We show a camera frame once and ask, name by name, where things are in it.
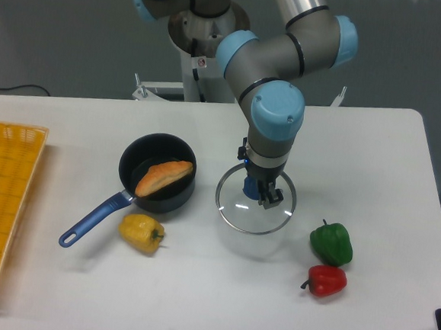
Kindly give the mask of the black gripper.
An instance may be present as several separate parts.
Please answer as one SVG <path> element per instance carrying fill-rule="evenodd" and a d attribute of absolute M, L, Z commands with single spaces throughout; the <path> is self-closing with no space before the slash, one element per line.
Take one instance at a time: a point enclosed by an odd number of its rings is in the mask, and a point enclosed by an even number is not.
<path fill-rule="evenodd" d="M 244 163 L 247 171 L 243 185 L 244 193 L 263 196 L 264 209 L 269 210 L 281 204 L 283 192 L 276 188 L 276 179 L 285 168 L 287 154 L 275 158 L 262 156 L 253 150 L 245 137 L 238 148 L 237 158 Z"/>

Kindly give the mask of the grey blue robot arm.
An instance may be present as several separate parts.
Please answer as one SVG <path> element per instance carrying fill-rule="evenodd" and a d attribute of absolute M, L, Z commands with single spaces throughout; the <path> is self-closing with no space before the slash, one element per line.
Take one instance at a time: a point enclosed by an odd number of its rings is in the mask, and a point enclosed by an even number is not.
<path fill-rule="evenodd" d="M 133 2 L 143 19 L 168 18 L 171 41 L 183 54 L 215 60 L 215 74 L 228 83 L 249 125 L 238 150 L 248 173 L 245 195 L 262 207 L 280 204 L 276 180 L 305 110 L 292 80 L 352 60 L 359 44 L 354 23 L 332 14 L 326 0 L 276 0 L 286 31 L 264 41 L 232 0 Z"/>

